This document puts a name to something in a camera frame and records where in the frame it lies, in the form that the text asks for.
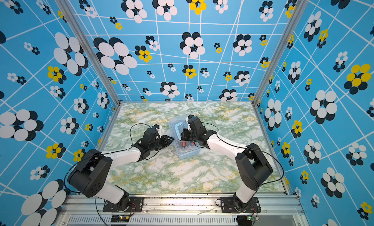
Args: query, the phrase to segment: blue wall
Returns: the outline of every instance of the blue wall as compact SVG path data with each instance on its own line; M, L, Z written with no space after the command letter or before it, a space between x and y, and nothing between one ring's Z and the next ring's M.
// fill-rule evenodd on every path
M197 0L197 8L192 0L69 1L124 101L249 101L267 69L260 61L271 61L297 7L297 0ZM105 45L116 38L134 59L121 62L128 52Z
M373 225L373 3L310 0L258 107L312 226Z
M107 90L54 0L0 1L0 225L33 225L60 210L44 188L63 188L55 180L97 147L115 106L98 105Z

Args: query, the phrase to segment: plastic storage box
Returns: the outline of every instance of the plastic storage box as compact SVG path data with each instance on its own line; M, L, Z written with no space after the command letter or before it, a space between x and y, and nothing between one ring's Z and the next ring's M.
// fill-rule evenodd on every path
M181 159L196 155L200 152L200 148L194 145L192 141L181 140L183 129L188 128L186 118L187 115L182 115L169 120L169 128L171 136L174 138L175 151Z

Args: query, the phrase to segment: black mounting plate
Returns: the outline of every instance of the black mounting plate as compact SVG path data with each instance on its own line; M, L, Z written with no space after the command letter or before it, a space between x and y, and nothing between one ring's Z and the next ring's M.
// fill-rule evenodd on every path
M233 197L220 197L220 200L221 204L223 203L223 206L221 206L223 213L241 213L240 211L236 210ZM252 197L250 199L250 205L254 207L257 213L261 212L261 206L259 205L257 197ZM252 207L249 207L245 213L253 213Z
M131 211L131 209L132 209L131 206L130 206L131 203L134 203L136 205L135 212L141 212L142 209L143 209L144 197L129 197L129 199L130 199L129 207L124 212L130 212ZM102 209L102 211L103 212L116 212L116 213L118 213L115 206L116 206L115 204L106 200L105 204L104 204L104 208Z

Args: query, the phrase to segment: green and white marble surface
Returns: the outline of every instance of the green and white marble surface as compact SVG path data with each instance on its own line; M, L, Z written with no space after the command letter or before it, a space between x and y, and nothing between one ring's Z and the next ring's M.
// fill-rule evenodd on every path
M105 151L129 148L129 130L136 123L162 126L170 135L169 119L193 114L202 122L216 125L218 134L242 144L256 143L269 152L264 135L249 102L145 102L123 103L111 131ZM216 130L211 125L207 129ZM133 142L143 137L146 125L131 130ZM273 174L267 181L279 178L274 161L267 159ZM233 193L240 184L236 162L216 151L202 148L200 153L180 159L174 144L164 148L150 160L129 163L109 172L108 181L130 194L141 193ZM282 183L266 184L259 191L284 191Z

